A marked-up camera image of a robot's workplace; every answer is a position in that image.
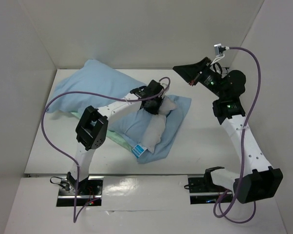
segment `white table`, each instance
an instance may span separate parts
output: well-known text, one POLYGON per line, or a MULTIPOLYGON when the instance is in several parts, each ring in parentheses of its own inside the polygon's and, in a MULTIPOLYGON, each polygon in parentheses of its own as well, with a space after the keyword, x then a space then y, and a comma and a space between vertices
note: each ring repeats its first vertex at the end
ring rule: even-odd
MULTIPOLYGON (((75 71, 58 70, 51 94, 59 81, 75 71)), ((95 153, 90 166, 91 174, 203 174, 206 168, 215 166, 239 171, 240 163, 233 144, 213 115, 212 102, 217 99, 213 93, 200 84, 189 86, 173 70, 119 71, 144 83, 170 77, 168 94, 192 98, 191 107, 166 159, 138 164, 131 152, 107 138, 95 153)), ((60 112, 47 114, 45 120, 46 132, 52 142, 73 156, 77 123, 75 117, 60 112)), ((66 174, 71 165, 69 159, 49 146, 39 127, 25 173, 66 174)))
MULTIPOLYGON (((55 206, 58 186, 48 177, 22 178, 5 234, 286 234, 274 198, 257 202, 253 220, 238 225, 214 217, 213 204, 190 205, 186 183, 185 175, 105 177, 102 206, 86 208, 74 224, 72 207, 55 206)), ((243 220, 252 210, 237 203, 228 216, 243 220)))

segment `blue cloth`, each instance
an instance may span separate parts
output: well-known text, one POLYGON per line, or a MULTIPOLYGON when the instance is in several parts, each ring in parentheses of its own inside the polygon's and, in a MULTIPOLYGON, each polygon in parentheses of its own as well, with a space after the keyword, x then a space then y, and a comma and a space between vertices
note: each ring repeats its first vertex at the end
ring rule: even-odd
MULTIPOLYGON (((55 88, 51 97, 58 96, 69 91, 86 91, 99 93, 115 98, 123 98, 130 90, 144 86, 137 81, 121 72, 118 72, 105 64, 96 60, 88 60, 84 67, 72 76, 61 81, 55 88)), ((166 129, 162 135, 161 142, 155 147, 152 154, 149 151, 144 152, 138 162, 147 163, 167 157, 173 144, 176 132, 185 118, 191 103, 190 98, 168 96, 177 104, 177 109, 171 111, 166 120, 166 129)), ((57 99, 47 110, 52 113, 56 110, 63 112, 78 112, 81 116, 86 107, 92 105, 95 108, 106 106, 114 100, 103 97, 86 95, 86 94, 69 94, 57 99)), ((132 147, 140 143, 145 130, 151 120, 151 114, 145 110, 139 110, 135 113, 121 118, 109 126, 109 130, 120 134, 132 147)))
MULTIPOLYGON (((154 153, 152 154, 150 151, 146 150, 137 159, 139 163, 153 162, 167 157, 176 138, 177 131, 190 108, 190 98, 175 95, 168 95, 168 97, 177 104, 177 108, 167 115, 165 131, 162 135, 161 142, 155 146, 154 153)), ((132 129, 129 128, 128 132, 131 135, 137 135, 139 131, 136 131, 136 127, 134 127, 132 129)), ((134 147, 139 142, 133 140, 133 137, 128 137, 128 132, 126 134, 119 134, 125 139, 125 141, 128 142, 129 145, 134 147)))

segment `green cloth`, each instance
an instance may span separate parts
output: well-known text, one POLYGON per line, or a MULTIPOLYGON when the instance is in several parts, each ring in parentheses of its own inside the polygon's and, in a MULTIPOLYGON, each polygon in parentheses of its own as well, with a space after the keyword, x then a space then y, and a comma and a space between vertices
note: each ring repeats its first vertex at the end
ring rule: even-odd
MULTIPOLYGON (((74 115, 75 117, 77 117, 78 119, 80 119, 80 117, 81 117, 81 116, 79 116, 78 112, 71 112, 71 114, 74 115)), ((131 150, 132 150, 131 145, 129 145, 124 140, 124 138, 121 135, 119 135, 118 133, 108 130, 107 131, 107 138, 111 139, 112 141, 114 141, 118 145, 122 146, 123 148, 125 148, 131 152, 131 150)))

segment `black wire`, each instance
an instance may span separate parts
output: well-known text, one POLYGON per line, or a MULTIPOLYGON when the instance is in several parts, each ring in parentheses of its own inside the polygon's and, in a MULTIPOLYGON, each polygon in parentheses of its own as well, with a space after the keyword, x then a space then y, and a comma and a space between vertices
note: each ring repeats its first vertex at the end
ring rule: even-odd
POLYGON ((222 67, 220 66, 220 64, 219 64, 218 62, 215 62, 215 63, 213 64, 213 69, 214 69, 214 71, 217 72, 216 65, 217 65, 218 68, 219 68, 220 75, 222 75, 223 70, 222 70, 222 67))
POLYGON ((69 184, 68 182, 62 182, 62 180, 63 180, 63 178, 61 178, 61 177, 57 177, 57 176, 52 176, 51 178, 50 178, 50 183, 52 183, 52 184, 56 184, 56 185, 59 185, 62 189, 65 189, 65 186, 63 185, 63 184, 69 184), (58 184, 58 183, 54 183, 53 181, 52 181, 52 179, 53 178, 57 178, 57 179, 60 179, 61 180, 61 182, 60 182, 60 184, 58 184))

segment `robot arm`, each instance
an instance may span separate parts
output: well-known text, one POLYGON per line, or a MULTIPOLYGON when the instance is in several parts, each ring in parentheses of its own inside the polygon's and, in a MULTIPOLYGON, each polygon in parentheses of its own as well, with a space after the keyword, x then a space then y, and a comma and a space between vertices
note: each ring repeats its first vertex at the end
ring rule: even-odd
MULTIPOLYGON (((75 160, 79 164, 79 192, 86 187, 93 154, 95 150, 104 143, 109 124, 114 123, 132 112, 139 111, 142 108, 151 114, 158 114, 165 93, 147 101, 139 101, 139 99, 155 96, 163 89, 164 87, 160 83, 152 80, 148 86, 142 86, 131 90, 131 92, 123 98, 127 100, 125 102, 116 101, 98 109, 92 106, 85 109, 76 127, 78 144, 75 160)), ((77 180, 77 165, 75 163, 67 173, 67 180, 71 186, 75 187, 77 180)))
MULTIPOLYGON (((219 60, 224 56, 223 51, 227 48, 219 44, 215 45, 215 49, 216 59, 219 60)), ((239 96, 245 92, 246 76, 241 71, 233 70, 222 77, 221 74, 210 69, 213 63, 214 61, 205 57, 195 64, 175 66, 173 70, 191 86, 199 82, 219 97, 213 102, 214 115, 231 138, 241 163, 242 130, 245 128, 244 174, 237 193, 238 201, 248 203, 273 197, 282 181, 283 174, 280 169, 272 167, 260 150, 249 126, 244 126, 246 115, 239 96)), ((233 193, 237 191, 239 177, 239 174, 223 167, 209 168, 204 174, 208 187, 218 185, 233 193)))

